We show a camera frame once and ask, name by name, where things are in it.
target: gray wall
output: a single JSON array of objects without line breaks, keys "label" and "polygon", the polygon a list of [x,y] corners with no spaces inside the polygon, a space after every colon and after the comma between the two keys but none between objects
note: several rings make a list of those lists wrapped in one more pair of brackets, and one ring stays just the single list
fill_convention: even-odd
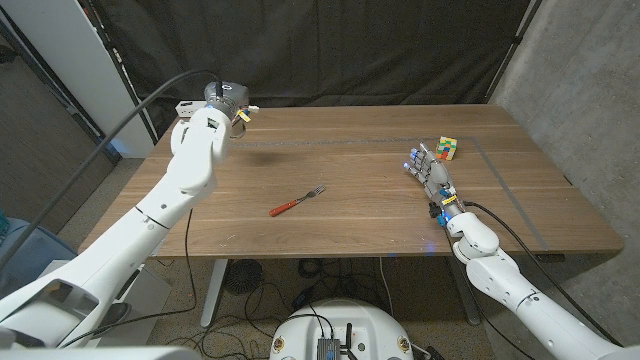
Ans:
[{"label": "gray wall", "polygon": [[[624,239],[615,256],[548,267],[623,345],[640,344],[640,1],[543,2],[490,102],[511,113]],[[551,358],[517,319],[490,312],[536,359]],[[516,358],[489,333],[498,358]]]}]

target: red-handled fork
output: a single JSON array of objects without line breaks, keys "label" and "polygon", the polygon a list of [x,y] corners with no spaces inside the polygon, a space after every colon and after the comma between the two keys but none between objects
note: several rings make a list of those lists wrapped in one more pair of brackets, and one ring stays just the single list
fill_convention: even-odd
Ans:
[{"label": "red-handled fork", "polygon": [[301,197],[300,199],[293,200],[293,201],[291,201],[291,202],[289,202],[289,203],[287,203],[287,204],[284,204],[284,205],[278,206],[277,208],[275,208],[275,209],[273,209],[273,210],[269,211],[269,215],[271,215],[271,216],[276,216],[276,215],[278,215],[278,214],[280,214],[280,213],[282,213],[282,212],[284,212],[284,211],[286,211],[286,210],[288,210],[288,209],[291,209],[292,207],[294,207],[294,206],[296,206],[296,205],[300,204],[300,203],[301,203],[301,202],[303,202],[304,200],[307,200],[307,199],[309,199],[309,198],[312,198],[312,197],[314,197],[314,196],[316,196],[316,195],[320,194],[320,193],[321,193],[321,192],[323,192],[323,191],[324,191],[324,185],[320,185],[320,186],[318,186],[317,188],[315,188],[315,190],[309,191],[309,192],[307,193],[307,195],[305,195],[305,196]]}]

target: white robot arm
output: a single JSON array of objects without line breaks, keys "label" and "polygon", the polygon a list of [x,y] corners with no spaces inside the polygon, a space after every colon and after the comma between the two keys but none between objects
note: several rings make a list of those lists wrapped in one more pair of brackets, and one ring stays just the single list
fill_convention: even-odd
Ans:
[{"label": "white robot arm", "polygon": [[236,114],[248,104],[244,86],[224,86],[223,98],[214,95],[215,83],[207,86],[206,107],[176,125],[174,157],[144,199],[77,258],[0,301],[0,328],[16,335],[14,347],[61,347],[95,329],[169,229],[213,191],[214,165],[224,159],[229,139],[244,133]]},{"label": "white robot arm", "polygon": [[595,334],[520,274],[515,261],[500,248],[498,236],[466,211],[445,166],[424,144],[412,150],[411,164],[405,168],[437,204],[439,214],[433,215],[440,225],[446,226],[452,238],[459,238],[453,253],[466,264],[473,286],[513,312],[553,356],[584,360],[625,352]]}]

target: black backdrop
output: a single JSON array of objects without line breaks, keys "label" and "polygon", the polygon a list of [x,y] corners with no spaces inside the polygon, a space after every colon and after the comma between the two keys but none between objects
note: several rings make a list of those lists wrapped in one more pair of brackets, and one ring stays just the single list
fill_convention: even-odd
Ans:
[{"label": "black backdrop", "polygon": [[[482,103],[529,0],[99,0],[144,98],[197,68],[249,87],[261,107]],[[150,109],[160,134],[178,100]]]}]

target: wooden table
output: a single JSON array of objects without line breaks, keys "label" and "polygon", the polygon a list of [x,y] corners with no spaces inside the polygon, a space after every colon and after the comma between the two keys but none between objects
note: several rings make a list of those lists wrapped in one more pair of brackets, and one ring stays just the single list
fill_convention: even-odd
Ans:
[{"label": "wooden table", "polygon": [[[620,237],[499,106],[262,109],[215,168],[216,192],[195,209],[192,256],[214,258],[450,255],[422,186],[402,165],[411,148],[458,139],[446,161],[458,194],[485,205],[535,252],[615,252]],[[164,175],[169,134],[82,244],[90,245]],[[326,191],[270,217],[269,210]],[[479,210],[502,248],[522,249]],[[159,257],[184,256],[186,219]]]}]

